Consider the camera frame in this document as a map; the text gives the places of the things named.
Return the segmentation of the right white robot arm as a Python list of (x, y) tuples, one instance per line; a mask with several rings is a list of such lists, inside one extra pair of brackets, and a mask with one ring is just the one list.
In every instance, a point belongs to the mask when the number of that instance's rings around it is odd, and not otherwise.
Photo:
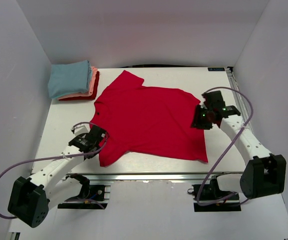
[[(263, 146), (248, 129), (249, 119), (243, 120), (240, 111), (234, 105), (227, 105), (221, 93), (221, 87), (214, 87), (202, 94), (204, 103), (195, 108), (192, 127), (200, 130), (210, 130), (213, 125), (224, 132), (231, 140), (229, 146), (214, 163), (205, 180), (199, 187), (196, 201), (206, 205), (200, 197), (209, 194), (209, 204), (225, 201), (228, 198), (243, 193), (251, 200), (276, 194), (285, 189), (286, 159), (281, 154), (273, 154)], [(242, 173), (222, 173), (212, 175), (213, 171), (232, 148), (236, 147), (246, 163)]]

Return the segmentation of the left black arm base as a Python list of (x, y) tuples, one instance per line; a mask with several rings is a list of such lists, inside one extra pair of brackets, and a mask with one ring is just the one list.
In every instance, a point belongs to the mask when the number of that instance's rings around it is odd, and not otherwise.
[(58, 209), (67, 210), (104, 210), (108, 205), (110, 186), (103, 184), (91, 184), (90, 180), (80, 174), (68, 175), (65, 180), (78, 180), (83, 184), (81, 193), (78, 196), (72, 196), (63, 203), (60, 203)]

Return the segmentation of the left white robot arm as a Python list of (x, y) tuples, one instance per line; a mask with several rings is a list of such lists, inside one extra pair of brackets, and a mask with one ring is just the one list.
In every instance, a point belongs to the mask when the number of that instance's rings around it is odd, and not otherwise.
[(14, 182), (8, 212), (35, 228), (52, 208), (64, 202), (82, 205), (94, 201), (98, 191), (90, 185), (90, 180), (70, 171), (100, 153), (108, 138), (108, 132), (96, 125), (76, 134), (47, 166)]

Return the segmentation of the bright red t shirt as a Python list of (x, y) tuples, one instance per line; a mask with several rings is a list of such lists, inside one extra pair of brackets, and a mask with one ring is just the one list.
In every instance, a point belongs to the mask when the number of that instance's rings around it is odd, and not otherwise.
[(181, 89), (143, 83), (123, 71), (95, 101), (91, 123), (109, 134), (100, 166), (127, 152), (208, 162), (204, 132), (191, 127), (200, 100)]

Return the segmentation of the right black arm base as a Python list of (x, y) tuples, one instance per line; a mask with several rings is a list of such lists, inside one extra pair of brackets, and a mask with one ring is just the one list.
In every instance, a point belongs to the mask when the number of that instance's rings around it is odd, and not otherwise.
[(218, 201), (218, 199), (225, 197), (229, 194), (229, 192), (220, 191), (218, 196), (215, 196), (215, 190), (211, 187), (210, 184), (206, 184), (201, 192), (200, 202), (208, 203), (211, 201), (216, 201), (215, 204), (211, 204), (208, 206), (200, 206), (197, 204), (197, 193), (200, 188), (200, 184), (194, 184), (191, 188), (187, 190), (187, 194), (193, 197), (194, 201), (194, 212), (196, 213), (220, 213), (220, 212), (240, 212), (241, 206), (240, 197), (238, 194), (222, 201)]

